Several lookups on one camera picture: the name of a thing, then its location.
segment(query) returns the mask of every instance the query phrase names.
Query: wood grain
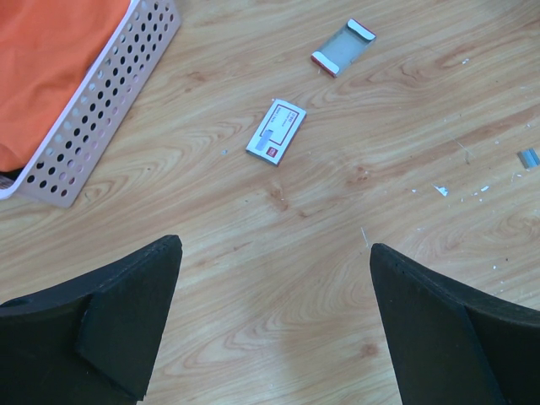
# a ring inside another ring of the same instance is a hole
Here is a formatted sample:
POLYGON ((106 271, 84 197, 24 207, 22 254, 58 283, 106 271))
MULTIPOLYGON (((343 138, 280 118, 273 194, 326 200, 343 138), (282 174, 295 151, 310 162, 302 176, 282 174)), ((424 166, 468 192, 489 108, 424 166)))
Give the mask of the wood grain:
POLYGON ((177 5, 75 205, 0 203, 0 300, 180 235, 149 405, 401 403, 376 241, 540 310, 539 2, 177 5), (378 39, 334 79, 309 56, 349 18, 378 39), (278 168, 245 152, 272 98, 308 112, 278 168))

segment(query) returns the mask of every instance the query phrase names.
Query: white plastic basket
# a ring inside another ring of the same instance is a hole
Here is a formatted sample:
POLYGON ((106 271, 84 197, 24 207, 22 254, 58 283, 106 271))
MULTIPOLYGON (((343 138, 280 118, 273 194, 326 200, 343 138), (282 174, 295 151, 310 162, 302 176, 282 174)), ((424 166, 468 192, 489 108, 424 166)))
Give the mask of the white plastic basket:
POLYGON ((17 180, 0 176, 0 199, 71 206, 180 25, 174 0, 132 0, 17 180))

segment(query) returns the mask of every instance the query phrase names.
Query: debris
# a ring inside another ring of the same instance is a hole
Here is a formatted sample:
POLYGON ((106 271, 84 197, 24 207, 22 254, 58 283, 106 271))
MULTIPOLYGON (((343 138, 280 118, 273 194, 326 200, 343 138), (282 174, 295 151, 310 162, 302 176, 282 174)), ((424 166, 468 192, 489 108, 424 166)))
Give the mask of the debris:
POLYGON ((364 231, 364 227, 360 227, 360 229, 362 230, 362 236, 364 237, 364 240, 365 240, 365 247, 370 247, 370 243, 368 242, 368 237, 365 235, 365 231, 364 231))
POLYGON ((373 44, 376 35, 355 19, 350 19, 335 35, 311 55, 311 60, 339 76, 373 44))
POLYGON ((435 184, 432 184, 431 186, 433 186, 439 193, 441 193, 443 197, 446 197, 448 195, 448 189, 446 187, 439 187, 435 184))
POLYGON ((305 111, 301 108, 275 100, 248 143, 247 153, 279 165, 304 118, 305 111))

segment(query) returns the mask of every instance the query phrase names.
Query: white speck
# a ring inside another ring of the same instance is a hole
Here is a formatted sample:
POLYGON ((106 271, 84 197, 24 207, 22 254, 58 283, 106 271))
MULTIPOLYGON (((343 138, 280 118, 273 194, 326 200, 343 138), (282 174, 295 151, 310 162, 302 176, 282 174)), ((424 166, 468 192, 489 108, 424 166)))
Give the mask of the white speck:
POLYGON ((448 195, 448 189, 446 187, 438 187, 435 184, 432 184, 431 186, 435 187, 435 189, 443 195, 443 197, 446 197, 448 195))
POLYGON ((370 247, 370 243, 368 242, 368 237, 365 235, 365 231, 364 231, 364 228, 363 227, 360 227, 360 229, 362 230, 362 236, 364 237, 364 240, 365 240, 365 247, 370 247))

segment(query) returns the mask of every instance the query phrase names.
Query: black object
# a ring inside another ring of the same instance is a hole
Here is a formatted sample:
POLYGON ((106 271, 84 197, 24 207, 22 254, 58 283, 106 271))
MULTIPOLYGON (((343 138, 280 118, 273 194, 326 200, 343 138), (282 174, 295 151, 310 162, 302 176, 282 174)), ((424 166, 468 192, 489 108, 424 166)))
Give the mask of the black object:
POLYGON ((403 405, 540 403, 540 312, 385 245, 370 267, 403 405))
POLYGON ((132 405, 146 394, 181 262, 177 236, 0 305, 0 403, 132 405))

